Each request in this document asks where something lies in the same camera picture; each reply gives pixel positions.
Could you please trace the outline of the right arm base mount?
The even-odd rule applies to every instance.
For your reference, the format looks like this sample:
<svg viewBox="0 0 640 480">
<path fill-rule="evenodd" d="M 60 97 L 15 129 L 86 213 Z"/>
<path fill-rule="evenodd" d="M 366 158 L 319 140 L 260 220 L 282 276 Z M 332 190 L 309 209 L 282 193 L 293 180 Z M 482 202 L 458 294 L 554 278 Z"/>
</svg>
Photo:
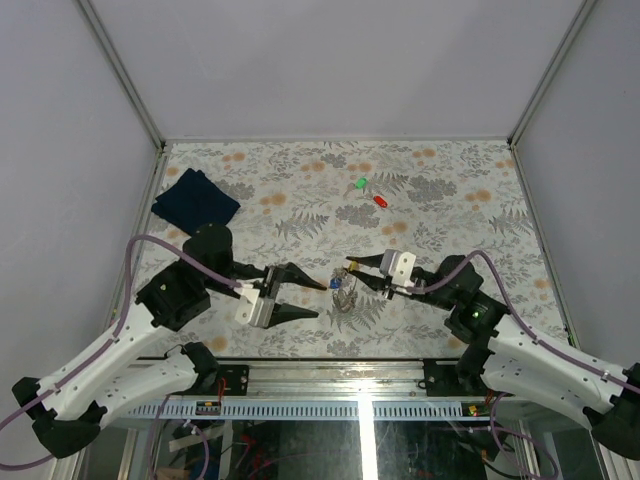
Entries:
<svg viewBox="0 0 640 480">
<path fill-rule="evenodd" d="M 464 396 L 465 390 L 456 373 L 456 359 L 423 359 L 422 378 L 417 387 L 427 397 Z"/>
</svg>

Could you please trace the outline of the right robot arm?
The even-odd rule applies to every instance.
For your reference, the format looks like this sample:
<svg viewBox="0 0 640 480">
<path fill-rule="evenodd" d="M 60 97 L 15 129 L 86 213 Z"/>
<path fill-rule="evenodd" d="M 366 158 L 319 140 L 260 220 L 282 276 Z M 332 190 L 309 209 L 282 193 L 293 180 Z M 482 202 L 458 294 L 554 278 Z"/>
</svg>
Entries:
<svg viewBox="0 0 640 480">
<path fill-rule="evenodd" d="M 388 299 L 396 295 L 447 312 L 445 326 L 467 348 L 456 382 L 467 394 L 484 388 L 559 413 L 589 430 L 608 450 L 639 458 L 639 367 L 624 368 L 580 351 L 525 322 L 507 296 L 484 293 L 471 255 L 450 255 L 434 272 L 410 252 L 388 249 L 356 258 L 378 270 L 355 277 Z"/>
</svg>

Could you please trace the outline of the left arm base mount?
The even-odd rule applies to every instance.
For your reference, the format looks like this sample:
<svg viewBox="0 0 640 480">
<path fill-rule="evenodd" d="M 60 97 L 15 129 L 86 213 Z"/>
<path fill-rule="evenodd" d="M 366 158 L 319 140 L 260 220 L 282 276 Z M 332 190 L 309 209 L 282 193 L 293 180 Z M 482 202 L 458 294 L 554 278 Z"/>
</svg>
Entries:
<svg viewBox="0 0 640 480">
<path fill-rule="evenodd" d="M 216 398 L 244 397 L 248 393 L 250 367 L 247 364 L 223 364 L 211 385 L 201 394 Z"/>
</svg>

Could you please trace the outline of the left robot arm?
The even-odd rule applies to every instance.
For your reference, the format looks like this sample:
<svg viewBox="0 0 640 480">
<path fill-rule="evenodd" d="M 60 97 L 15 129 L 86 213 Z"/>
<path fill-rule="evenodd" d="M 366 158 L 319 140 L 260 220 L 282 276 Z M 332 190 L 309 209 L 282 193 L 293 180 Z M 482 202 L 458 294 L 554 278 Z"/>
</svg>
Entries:
<svg viewBox="0 0 640 480">
<path fill-rule="evenodd" d="M 83 450 L 106 426 L 149 400 L 221 392 L 219 363 L 201 342 L 187 342 L 138 373 L 126 371 L 143 350 L 206 312 L 213 292 L 237 300 L 235 319 L 249 327 L 269 329 L 318 315 L 281 304 L 277 295 L 284 284 L 319 291 L 325 285 L 291 262 L 259 269 L 235 261 L 232 233 L 224 225 L 198 227 L 176 254 L 138 292 L 125 288 L 119 319 L 80 354 L 46 377 L 14 384 L 14 398 L 52 457 Z"/>
</svg>

